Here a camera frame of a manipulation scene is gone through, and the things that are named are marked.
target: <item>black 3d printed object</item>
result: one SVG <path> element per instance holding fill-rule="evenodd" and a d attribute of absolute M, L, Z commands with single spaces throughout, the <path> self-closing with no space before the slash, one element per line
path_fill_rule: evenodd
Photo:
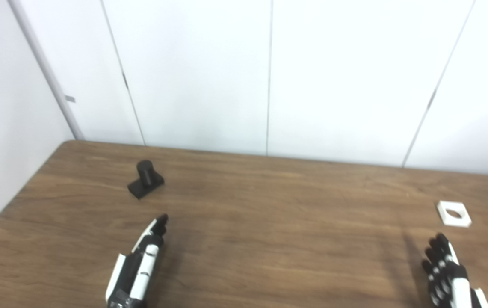
<path fill-rule="evenodd" d="M 137 199 L 145 197 L 156 187 L 164 184 L 164 178 L 154 171 L 150 160 L 142 160 L 137 164 L 139 178 L 128 185 L 130 193 Z"/>

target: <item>black rectangular base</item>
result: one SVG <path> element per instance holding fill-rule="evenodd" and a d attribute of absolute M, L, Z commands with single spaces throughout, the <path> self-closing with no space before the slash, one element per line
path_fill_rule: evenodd
<path fill-rule="evenodd" d="M 137 199 L 141 199 L 162 184 L 164 184 L 164 178 L 160 174 L 155 172 L 154 179 L 150 187 L 144 187 L 141 180 L 137 179 L 136 181 L 133 181 L 132 183 L 130 183 L 130 185 L 128 185 L 128 189 L 130 193 L 132 193 L 132 195 L 134 195 Z"/>

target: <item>wooden table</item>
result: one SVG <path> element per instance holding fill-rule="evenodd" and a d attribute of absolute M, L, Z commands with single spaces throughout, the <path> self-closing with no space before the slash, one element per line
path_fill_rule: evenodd
<path fill-rule="evenodd" d="M 166 185 L 138 201 L 142 159 Z M 440 199 L 472 226 L 443 226 Z M 150 308 L 430 307 L 440 231 L 488 298 L 488 176 L 66 142 L 0 214 L 0 307 L 104 307 L 117 254 L 164 212 Z"/>

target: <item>black cylinder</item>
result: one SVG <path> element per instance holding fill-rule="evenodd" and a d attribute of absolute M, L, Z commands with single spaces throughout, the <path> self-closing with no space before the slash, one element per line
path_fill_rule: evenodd
<path fill-rule="evenodd" d="M 144 187 L 150 187 L 152 185 L 152 177 L 154 168 L 150 160 L 142 160 L 137 165 L 139 178 L 142 181 Z"/>

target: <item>white square object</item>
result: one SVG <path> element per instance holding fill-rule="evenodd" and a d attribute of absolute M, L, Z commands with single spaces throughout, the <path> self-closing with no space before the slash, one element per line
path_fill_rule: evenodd
<path fill-rule="evenodd" d="M 448 210 L 457 212 L 461 215 L 461 218 L 452 216 L 447 212 Z M 472 224 L 470 215 L 468 215 L 464 204 L 461 202 L 439 201 L 438 212 L 440 213 L 441 221 L 446 226 L 468 228 Z"/>

